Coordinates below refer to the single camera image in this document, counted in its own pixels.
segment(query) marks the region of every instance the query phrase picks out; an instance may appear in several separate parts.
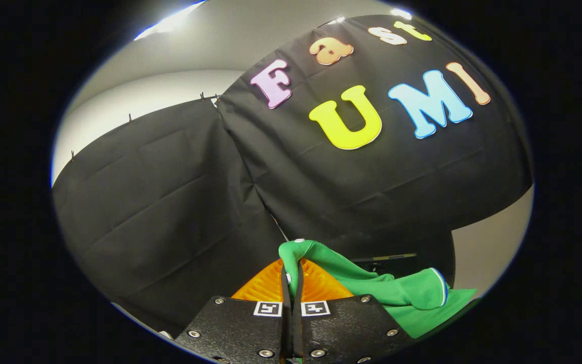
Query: fisheye lens view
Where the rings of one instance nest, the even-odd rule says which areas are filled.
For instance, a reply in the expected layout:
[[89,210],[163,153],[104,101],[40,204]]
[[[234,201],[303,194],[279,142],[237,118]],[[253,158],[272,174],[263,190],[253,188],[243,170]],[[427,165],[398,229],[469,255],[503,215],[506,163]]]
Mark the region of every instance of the fisheye lens view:
[[182,4],[95,69],[53,140],[91,289],[183,361],[400,360],[454,330],[534,201],[501,76],[396,3]]

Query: green shirt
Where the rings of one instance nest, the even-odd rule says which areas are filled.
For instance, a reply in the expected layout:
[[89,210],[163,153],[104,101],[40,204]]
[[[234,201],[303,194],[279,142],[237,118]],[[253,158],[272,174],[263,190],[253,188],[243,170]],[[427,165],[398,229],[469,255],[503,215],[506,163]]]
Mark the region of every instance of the green shirt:
[[306,258],[331,274],[353,295],[373,295],[414,339],[455,315],[475,294],[475,290],[451,290],[434,267],[398,279],[390,274],[365,271],[314,240],[286,242],[278,253],[291,277],[291,297],[295,297],[298,289],[298,261]]

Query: black fabric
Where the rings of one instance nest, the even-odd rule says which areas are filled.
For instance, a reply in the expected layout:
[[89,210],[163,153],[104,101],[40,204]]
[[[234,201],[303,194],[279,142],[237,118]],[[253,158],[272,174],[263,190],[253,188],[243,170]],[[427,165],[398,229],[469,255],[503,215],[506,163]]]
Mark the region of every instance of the black fabric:
[[284,241],[211,102],[136,118],[75,155],[53,186],[75,261],[155,330],[182,330]]
[[[395,29],[398,19],[362,16],[314,29],[264,57],[223,93],[218,110],[227,131],[287,237],[323,242],[348,258],[409,253],[410,242],[489,217],[531,186],[522,120],[504,86],[438,30],[413,19],[409,23],[432,37],[421,41]],[[388,28],[408,43],[384,43],[370,27]],[[309,47],[322,37],[352,44],[354,52],[318,64]],[[283,71],[290,83],[281,87],[293,94],[270,110],[250,80],[276,59],[289,64]],[[449,62],[462,64],[492,101],[478,105],[446,69]],[[400,83],[426,93],[423,74],[432,69],[444,74],[473,116],[417,139],[404,106],[387,93]],[[365,87],[383,126],[372,143],[341,150],[309,113],[333,100],[348,128],[360,129],[362,116],[341,99],[355,85]]]

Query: white stripe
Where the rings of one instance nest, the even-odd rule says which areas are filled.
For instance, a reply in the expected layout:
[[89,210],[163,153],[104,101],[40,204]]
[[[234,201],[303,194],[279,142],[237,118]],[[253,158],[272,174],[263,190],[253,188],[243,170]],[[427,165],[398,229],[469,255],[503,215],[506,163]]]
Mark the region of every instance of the white stripe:
[[441,281],[441,283],[442,283],[442,295],[444,297],[442,299],[441,305],[439,305],[439,307],[441,307],[441,306],[444,305],[444,303],[446,303],[446,283],[444,283],[443,277],[434,268],[430,268],[430,269],[432,269],[432,271],[434,272],[434,274],[437,275],[437,277],[439,278],[439,281]]

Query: ceiling light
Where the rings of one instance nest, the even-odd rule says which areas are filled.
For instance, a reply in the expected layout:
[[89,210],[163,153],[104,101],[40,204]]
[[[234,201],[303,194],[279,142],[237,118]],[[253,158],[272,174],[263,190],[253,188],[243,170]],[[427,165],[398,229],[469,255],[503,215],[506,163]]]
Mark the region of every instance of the ceiling light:
[[392,9],[390,12],[392,13],[392,15],[397,15],[408,20],[412,19],[412,15],[409,12],[406,12],[405,10]]
[[198,8],[199,5],[201,5],[205,2],[206,2],[206,0],[202,0],[201,2],[194,3],[194,4],[190,5],[189,7],[181,10],[180,12],[177,12],[176,14],[168,16],[168,18],[165,18],[162,21],[159,21],[159,23],[157,23],[156,25],[154,25],[150,28],[147,28],[143,33],[139,34],[136,38],[134,38],[134,40],[144,38],[150,34],[171,32],[172,30],[175,30],[179,25],[181,25],[183,18],[188,16],[190,13],[192,13],[192,11],[194,9]]
[[344,16],[339,16],[338,18],[335,18],[334,20],[330,21],[328,24],[340,23],[343,20],[345,20],[345,17]]

